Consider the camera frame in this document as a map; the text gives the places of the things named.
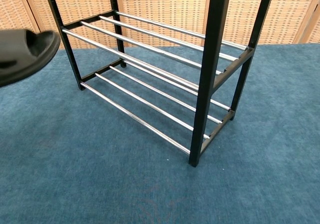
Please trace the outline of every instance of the chrome bar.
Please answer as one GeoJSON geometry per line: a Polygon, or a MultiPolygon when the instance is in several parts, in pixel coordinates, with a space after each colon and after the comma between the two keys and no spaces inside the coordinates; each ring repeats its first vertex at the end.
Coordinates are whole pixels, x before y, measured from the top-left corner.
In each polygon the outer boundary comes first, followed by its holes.
{"type": "Polygon", "coordinates": [[[102,99],[104,99],[105,101],[107,101],[108,103],[110,103],[112,106],[114,106],[115,108],[119,109],[120,111],[124,112],[125,114],[127,114],[129,117],[133,118],[134,120],[136,120],[137,122],[139,122],[140,124],[144,125],[146,128],[148,128],[149,130],[153,131],[154,133],[156,133],[157,135],[159,135],[160,137],[162,137],[163,139],[165,139],[167,142],[171,143],[172,145],[174,145],[175,147],[179,148],[181,151],[183,151],[186,154],[190,154],[190,150],[185,148],[183,145],[179,144],[178,142],[176,142],[175,140],[171,139],[170,137],[168,137],[167,135],[163,134],[161,131],[159,131],[158,129],[154,128],[152,125],[148,124],[147,122],[145,122],[144,120],[140,119],[139,117],[137,117],[136,115],[134,115],[133,113],[131,113],[130,111],[128,111],[127,109],[123,108],[121,105],[115,103],[114,101],[110,100],[109,98],[107,98],[105,95],[103,95],[102,93],[98,92],[97,90],[93,89],[91,86],[85,84],[84,82],[80,83],[83,87],[87,88],[88,90],[90,90],[91,92],[93,92],[94,94],[98,95],[99,97],[101,97],[102,99]]]}
{"type": "MultiPolygon", "coordinates": [[[[183,126],[184,128],[188,129],[189,131],[193,132],[194,128],[190,125],[188,125],[187,123],[185,123],[184,121],[176,118],[175,116],[169,114],[168,112],[162,110],[161,108],[157,107],[156,105],[153,105],[152,103],[148,102],[147,100],[141,98],[140,96],[137,96],[136,94],[132,93],[131,91],[119,86],[118,84],[114,83],[113,81],[103,77],[102,75],[96,73],[95,74],[98,78],[104,80],[105,82],[109,83],[110,85],[114,86],[115,88],[123,91],[124,93],[128,94],[129,96],[133,97],[134,99],[138,100],[139,102],[142,102],[143,104],[146,104],[148,107],[156,110],[157,112],[161,113],[162,115],[166,116],[167,118],[170,118],[171,120],[173,120],[174,122],[180,124],[181,126],[183,126]]],[[[206,134],[203,135],[203,137],[205,139],[209,139],[210,137],[206,134]]]]}
{"type": "MultiPolygon", "coordinates": [[[[95,46],[95,47],[97,47],[97,48],[100,48],[100,49],[102,49],[102,50],[105,50],[105,51],[107,51],[107,52],[110,52],[110,53],[112,53],[112,54],[115,54],[115,55],[117,55],[118,57],[122,58],[122,59],[125,60],[125,61],[129,61],[129,62],[131,62],[131,63],[137,64],[137,65],[141,65],[141,66],[151,66],[150,64],[148,64],[148,63],[146,63],[146,62],[144,62],[144,61],[141,61],[141,60],[136,59],[136,58],[134,58],[134,57],[132,57],[132,56],[130,56],[130,55],[127,55],[127,54],[122,53],[122,52],[120,52],[120,51],[117,51],[117,50],[114,50],[114,49],[112,49],[112,48],[109,48],[109,47],[107,47],[107,46],[105,46],[105,45],[102,45],[102,44],[99,43],[99,42],[96,42],[96,41],[93,41],[93,40],[91,40],[91,39],[89,39],[89,38],[86,38],[86,37],[83,37],[83,36],[81,36],[81,35],[78,35],[78,34],[72,32],[72,31],[69,31],[69,30],[65,29],[65,28],[62,28],[62,31],[63,31],[64,33],[67,33],[67,34],[69,34],[69,35],[71,35],[71,36],[73,36],[73,37],[75,37],[75,38],[78,38],[78,39],[86,42],[86,43],[92,44],[93,46],[95,46]]],[[[219,103],[219,102],[217,102],[217,101],[215,101],[215,100],[211,100],[211,103],[213,103],[213,104],[215,104],[215,105],[217,105],[217,106],[219,106],[219,107],[221,107],[221,108],[223,108],[223,109],[225,109],[225,110],[230,110],[229,107],[227,107],[227,106],[225,106],[225,105],[223,105],[223,104],[221,104],[221,103],[219,103]]]]}
{"type": "Polygon", "coordinates": [[[141,66],[143,66],[145,68],[148,68],[148,69],[154,71],[155,73],[163,75],[163,76],[165,76],[165,77],[167,77],[167,78],[169,78],[171,80],[174,80],[175,82],[180,83],[180,84],[182,84],[182,85],[184,85],[186,87],[189,87],[191,89],[198,90],[198,88],[199,88],[199,86],[197,84],[194,84],[191,81],[183,79],[183,78],[181,78],[181,77],[179,77],[177,75],[174,75],[174,74],[172,74],[170,72],[162,70],[162,69],[160,69],[160,68],[158,68],[158,67],[156,67],[154,65],[151,65],[149,63],[143,63],[143,64],[141,64],[141,66]]]}
{"type": "MultiPolygon", "coordinates": [[[[104,21],[109,22],[109,23],[113,23],[115,25],[119,25],[119,26],[122,26],[122,27],[125,27],[125,28],[129,28],[129,29],[132,29],[132,30],[144,33],[144,34],[148,34],[150,36],[157,37],[157,38],[160,38],[160,39],[166,40],[168,42],[172,42],[172,43],[175,43],[175,44],[187,47],[187,48],[191,48],[193,50],[197,50],[197,51],[201,51],[201,52],[204,51],[204,48],[202,46],[194,45],[194,44],[191,44],[191,43],[183,41],[183,40],[178,40],[178,39],[175,39],[173,37],[169,37],[169,36],[166,36],[166,35],[162,35],[162,34],[156,33],[154,31],[145,30],[145,29],[133,26],[133,25],[129,25],[129,24],[123,23],[121,21],[117,21],[117,20],[113,20],[113,19],[104,17],[104,16],[99,16],[99,17],[100,17],[101,20],[104,20],[104,21]]],[[[234,56],[230,56],[230,55],[223,54],[223,53],[220,53],[219,57],[222,58],[222,59],[226,59],[226,60],[232,61],[232,62],[234,60],[238,59],[238,58],[236,58],[234,56]]]]}
{"type": "MultiPolygon", "coordinates": [[[[205,39],[206,38],[206,35],[204,35],[204,34],[200,34],[200,33],[197,33],[197,32],[194,32],[194,31],[190,31],[190,30],[186,30],[186,29],[183,29],[183,28],[179,28],[179,27],[176,27],[176,26],[164,24],[164,23],[161,23],[161,22],[158,22],[158,21],[148,20],[148,19],[145,19],[145,18],[142,18],[142,17],[138,17],[138,16],[122,13],[122,12],[119,12],[119,11],[116,11],[115,13],[120,15],[120,16],[126,17],[126,18],[131,18],[131,19],[135,19],[135,20],[138,20],[138,21],[141,21],[141,22],[144,22],[144,23],[153,24],[153,25],[156,25],[156,26],[159,26],[159,27],[163,27],[163,28],[167,28],[167,29],[170,29],[170,30],[173,30],[173,31],[180,32],[180,33],[188,34],[188,35],[196,37],[196,38],[201,38],[201,39],[205,39]]],[[[233,42],[227,41],[227,40],[222,40],[222,44],[225,45],[225,46],[237,48],[237,49],[240,49],[240,50],[243,50],[243,51],[247,48],[245,45],[233,43],[233,42]]]]}
{"type": "Polygon", "coordinates": [[[111,37],[114,37],[114,38],[117,38],[117,39],[120,39],[122,41],[125,41],[127,43],[131,43],[131,44],[134,44],[138,47],[141,47],[141,48],[144,48],[144,49],[147,49],[149,51],[152,51],[152,52],[155,52],[155,53],[158,53],[160,55],[163,55],[165,57],[168,57],[168,58],[171,58],[175,61],[178,61],[180,63],[183,63],[183,64],[187,64],[188,66],[192,67],[192,68],[198,68],[198,69],[201,69],[201,64],[195,62],[195,61],[192,61],[192,60],[189,60],[189,59],[186,59],[186,58],[183,58],[181,56],[178,56],[178,55],[175,55],[175,54],[172,54],[170,52],[167,52],[165,50],[161,50],[159,48],[156,48],[156,47],[153,47],[151,45],[147,45],[147,44],[144,44],[144,43],[141,43],[139,41],[135,41],[131,38],[128,38],[128,37],[125,37],[123,35],[119,35],[119,34],[116,34],[116,33],[113,33],[109,30],[105,30],[103,28],[100,28],[98,26],[95,26],[95,25],[92,25],[92,24],[89,24],[89,23],[86,23],[84,21],[80,21],[80,23],[88,28],[91,28],[93,30],[96,30],[98,32],[101,32],[101,33],[104,33],[104,34],[107,34],[111,37]]]}
{"type": "MultiPolygon", "coordinates": [[[[190,87],[190,88],[192,88],[192,89],[194,89],[196,91],[198,91],[198,89],[199,89],[199,86],[197,84],[194,84],[194,83],[192,83],[192,82],[190,82],[190,81],[188,81],[186,79],[183,79],[183,78],[181,78],[179,76],[173,75],[172,73],[167,72],[165,70],[162,70],[162,69],[160,69],[158,67],[155,67],[154,65],[151,65],[151,64],[148,64],[148,63],[142,63],[142,64],[140,63],[140,65],[142,67],[145,67],[145,68],[148,68],[148,69],[154,71],[155,73],[158,73],[158,74],[163,75],[163,76],[165,76],[167,78],[170,78],[170,79],[176,81],[177,83],[180,83],[180,84],[183,84],[183,85],[185,85],[187,87],[190,87]]],[[[212,104],[220,107],[220,108],[223,108],[223,109],[227,110],[227,111],[230,110],[229,106],[226,106],[226,105],[224,105],[224,104],[222,104],[222,103],[220,103],[220,102],[218,102],[216,100],[211,100],[210,102],[212,104]]]]}
{"type": "MultiPolygon", "coordinates": [[[[130,56],[130,55],[127,55],[127,54],[125,54],[125,53],[122,53],[122,52],[120,52],[120,51],[114,50],[114,49],[112,49],[112,48],[110,48],[110,47],[107,47],[107,46],[105,46],[105,45],[102,45],[102,44],[99,43],[99,42],[96,42],[96,41],[91,40],[91,39],[89,39],[89,38],[86,38],[86,37],[84,37],[84,36],[78,35],[78,34],[72,32],[72,31],[69,31],[69,30],[67,30],[67,29],[64,29],[64,28],[63,28],[62,31],[63,31],[64,33],[67,33],[67,34],[69,34],[69,35],[71,35],[71,36],[73,36],[73,37],[75,37],[75,38],[78,38],[78,39],[86,42],[86,43],[92,44],[92,45],[94,45],[94,46],[97,47],[97,48],[100,48],[100,49],[102,49],[102,50],[105,50],[105,51],[107,51],[107,52],[110,52],[110,53],[112,53],[112,54],[115,54],[115,55],[117,55],[118,57],[120,57],[120,58],[122,58],[122,59],[124,59],[124,60],[133,62],[133,63],[135,63],[135,64],[139,64],[139,65],[144,66],[144,67],[145,67],[145,66],[147,66],[147,67],[149,67],[149,66],[153,67],[152,65],[150,65],[150,64],[148,64],[148,63],[146,63],[146,62],[144,62],[144,61],[142,61],[142,60],[139,60],[139,59],[137,59],[137,58],[134,58],[134,57],[132,57],[132,56],[130,56]]],[[[164,70],[162,70],[161,72],[162,72],[162,75],[166,75],[166,76],[168,76],[169,78],[171,78],[171,79],[173,79],[173,80],[175,80],[175,81],[177,81],[177,82],[183,83],[183,84],[184,84],[185,86],[187,86],[187,87],[190,87],[190,88],[193,88],[193,89],[194,89],[195,87],[197,88],[197,85],[194,84],[194,83],[192,83],[192,82],[190,82],[190,81],[184,80],[184,79],[182,79],[181,77],[178,77],[178,76],[176,76],[176,75],[173,75],[173,74],[171,74],[171,73],[169,73],[169,72],[167,72],[167,71],[164,71],[164,70]]]]}
{"type": "MultiPolygon", "coordinates": [[[[143,67],[141,67],[141,66],[139,66],[139,65],[136,65],[136,64],[134,64],[134,63],[132,63],[132,62],[130,62],[130,61],[124,61],[124,62],[127,63],[128,65],[130,65],[130,66],[132,66],[132,67],[134,67],[134,68],[137,68],[137,69],[139,69],[139,70],[141,70],[141,71],[143,71],[143,72],[145,72],[145,73],[148,73],[148,74],[150,74],[151,76],[154,76],[154,77],[156,77],[156,78],[158,78],[158,79],[160,79],[160,80],[162,80],[162,81],[164,81],[164,82],[166,82],[166,83],[169,83],[169,84],[171,84],[171,85],[173,85],[173,86],[175,86],[175,87],[177,87],[177,88],[180,88],[180,89],[182,89],[182,90],[184,90],[184,91],[186,91],[186,92],[188,92],[188,93],[191,93],[191,94],[193,94],[193,95],[195,95],[195,96],[198,96],[198,93],[197,93],[196,91],[190,90],[189,88],[186,88],[186,87],[183,86],[183,85],[180,85],[180,84],[178,84],[178,83],[176,83],[176,82],[174,82],[174,81],[171,81],[171,80],[169,80],[169,79],[167,79],[167,78],[165,78],[165,77],[163,77],[163,76],[161,76],[161,75],[158,75],[158,74],[156,74],[156,73],[154,73],[154,72],[152,72],[152,71],[149,71],[149,70],[147,70],[147,69],[145,69],[145,68],[143,68],[143,67]]],[[[216,100],[212,100],[212,99],[211,99],[210,102],[211,102],[212,104],[214,104],[214,105],[222,108],[222,109],[225,109],[226,111],[230,111],[230,107],[228,107],[228,106],[226,106],[226,105],[224,105],[224,104],[222,104],[222,103],[220,103],[220,102],[218,102],[218,101],[216,101],[216,100]]]]}
{"type": "MultiPolygon", "coordinates": [[[[119,73],[119,74],[121,74],[121,75],[123,75],[123,76],[125,76],[125,77],[127,77],[127,78],[129,78],[129,79],[131,79],[133,81],[135,81],[136,83],[139,83],[140,85],[142,85],[142,86],[144,86],[144,87],[146,87],[146,88],[148,88],[148,89],[150,89],[150,90],[152,90],[152,91],[154,91],[154,92],[156,92],[156,93],[158,93],[158,94],[170,99],[171,101],[174,101],[175,103],[178,103],[179,105],[181,105],[181,106],[183,106],[183,107],[185,107],[185,108],[187,108],[187,109],[189,109],[189,110],[191,110],[193,112],[196,112],[196,108],[194,108],[193,106],[190,106],[190,105],[184,103],[183,101],[181,101],[181,100],[179,100],[179,99],[177,99],[177,98],[175,98],[175,97],[173,97],[173,96],[171,96],[171,95],[169,95],[169,94],[167,94],[167,93],[165,93],[165,92],[163,92],[163,91],[161,91],[161,90],[159,90],[159,89],[157,89],[157,88],[155,88],[155,87],[153,87],[153,86],[151,86],[151,85],[149,85],[149,84],[147,84],[147,83],[145,83],[145,82],[143,82],[143,81],[141,81],[141,80],[139,80],[139,79],[137,79],[137,78],[135,78],[135,77],[133,77],[133,76],[131,76],[129,74],[127,74],[127,73],[124,73],[123,71],[120,71],[119,69],[114,68],[113,66],[110,66],[110,69],[112,69],[112,70],[116,71],[117,73],[119,73]]],[[[218,120],[217,118],[214,118],[213,116],[207,115],[207,118],[210,121],[212,121],[212,122],[214,122],[216,124],[221,124],[222,123],[221,120],[218,120]]]]}

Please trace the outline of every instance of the carpeted floor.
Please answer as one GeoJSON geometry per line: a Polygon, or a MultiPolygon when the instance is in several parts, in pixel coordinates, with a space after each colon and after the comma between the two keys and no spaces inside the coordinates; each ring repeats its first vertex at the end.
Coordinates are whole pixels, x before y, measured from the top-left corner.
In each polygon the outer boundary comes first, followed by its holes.
{"type": "MultiPolygon", "coordinates": [[[[188,49],[165,49],[201,60],[188,49]]],[[[161,137],[78,90],[65,52],[58,52],[42,71],[0,89],[0,223],[320,223],[319,49],[259,46],[234,121],[197,168],[161,137]]],[[[151,52],[126,51],[199,78],[198,70],[151,52]]],[[[75,56],[83,75],[116,59],[98,49],[75,56]]],[[[133,67],[122,70],[195,106],[187,92],[133,67]]],[[[103,76],[193,124],[191,111],[114,71],[103,76]]],[[[236,81],[214,98],[229,105],[236,81]]],[[[190,147],[187,129],[100,79],[88,83],[190,147]]],[[[216,106],[210,113],[225,114],[216,106]]],[[[208,123],[207,134],[214,126],[208,123]]]]}

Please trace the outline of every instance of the black vertical post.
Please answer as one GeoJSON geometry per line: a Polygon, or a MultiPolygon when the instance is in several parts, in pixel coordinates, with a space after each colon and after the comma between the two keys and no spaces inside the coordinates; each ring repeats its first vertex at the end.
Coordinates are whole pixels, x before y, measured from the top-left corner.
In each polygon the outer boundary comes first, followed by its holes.
{"type": "MultiPolygon", "coordinates": [[[[113,10],[113,19],[120,22],[120,16],[116,13],[117,11],[119,11],[118,0],[110,0],[110,3],[111,3],[111,8],[113,10]]],[[[114,30],[115,30],[115,33],[122,35],[121,26],[115,24],[114,30]]],[[[125,53],[124,42],[122,40],[117,39],[116,43],[117,43],[119,52],[125,53]]],[[[122,61],[120,65],[123,68],[127,66],[127,64],[124,61],[122,61]]]]}
{"type": "MultiPolygon", "coordinates": [[[[256,15],[256,18],[255,18],[254,26],[252,29],[252,33],[251,33],[251,37],[250,37],[249,45],[248,45],[248,47],[253,49],[254,52],[256,51],[256,47],[258,44],[260,33],[261,33],[262,27],[264,25],[270,3],[271,3],[271,0],[261,0],[261,2],[260,2],[260,6],[258,9],[258,13],[256,15]]],[[[237,85],[235,88],[235,92],[234,92],[232,104],[231,104],[231,110],[234,112],[236,112],[236,110],[238,108],[239,100],[240,100],[242,91],[245,86],[245,82],[246,82],[246,79],[248,76],[248,72],[249,72],[249,69],[251,66],[252,59],[253,59],[253,55],[242,65],[240,76],[239,76],[239,79],[238,79],[238,82],[237,82],[237,85]]]]}
{"type": "Polygon", "coordinates": [[[207,115],[215,81],[228,4],[229,0],[210,0],[209,3],[202,67],[189,156],[189,164],[193,167],[197,166],[201,155],[201,146],[207,124],[207,115]]]}
{"type": "Polygon", "coordinates": [[[68,39],[68,36],[67,36],[66,33],[64,33],[62,31],[62,28],[64,27],[64,23],[62,21],[62,18],[61,18],[61,15],[60,15],[56,0],[48,0],[48,2],[49,2],[49,6],[51,8],[52,15],[53,15],[54,20],[55,20],[55,24],[56,24],[56,26],[58,28],[59,33],[60,33],[60,36],[61,36],[62,43],[63,43],[64,48],[65,48],[66,54],[67,54],[67,56],[69,58],[69,61],[70,61],[70,64],[71,64],[71,67],[72,67],[72,70],[73,70],[73,74],[74,74],[74,77],[75,77],[75,80],[76,80],[76,83],[77,83],[79,89],[83,90],[85,88],[82,85],[80,85],[80,82],[81,82],[82,79],[81,79],[81,75],[80,75],[80,72],[79,72],[79,69],[78,69],[78,66],[77,66],[77,63],[76,63],[76,59],[75,59],[74,53],[72,51],[72,48],[71,48],[71,45],[70,45],[70,42],[69,42],[69,39],[68,39]]]}

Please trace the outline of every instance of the wicker screen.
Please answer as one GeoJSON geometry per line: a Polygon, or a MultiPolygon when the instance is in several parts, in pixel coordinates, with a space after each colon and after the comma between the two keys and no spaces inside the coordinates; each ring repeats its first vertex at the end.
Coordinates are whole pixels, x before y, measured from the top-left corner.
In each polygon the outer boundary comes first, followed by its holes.
{"type": "MultiPolygon", "coordinates": [[[[261,0],[230,0],[224,39],[249,42],[261,0]]],[[[260,44],[291,44],[311,0],[272,0],[260,36],[260,44]]]]}
{"type": "MultiPolygon", "coordinates": [[[[32,0],[35,6],[35,11],[39,17],[41,24],[47,30],[56,30],[56,23],[54,21],[51,9],[47,0],[32,0]]],[[[81,18],[90,17],[99,13],[111,10],[110,0],[56,0],[63,23],[70,23],[81,18]]],[[[114,32],[114,27],[110,23],[104,21],[96,22],[97,26],[114,32]]],[[[100,32],[91,30],[87,27],[79,27],[73,30],[79,35],[85,36],[104,45],[115,47],[116,40],[112,37],[106,36],[100,32]]],[[[94,46],[87,44],[74,37],[70,37],[72,48],[94,48],[94,46]]]]}
{"type": "Polygon", "coordinates": [[[23,0],[0,0],[0,29],[30,29],[35,31],[23,0]]]}
{"type": "MultiPolygon", "coordinates": [[[[206,0],[123,0],[123,11],[138,17],[159,21],[168,25],[202,33],[206,10],[206,0]]],[[[201,40],[190,35],[125,18],[125,22],[143,29],[194,44],[201,40]]],[[[174,46],[175,44],[148,36],[134,30],[127,30],[127,36],[152,46],[174,46]]]]}
{"type": "Polygon", "coordinates": [[[320,43],[320,17],[309,37],[308,43],[320,43]]]}

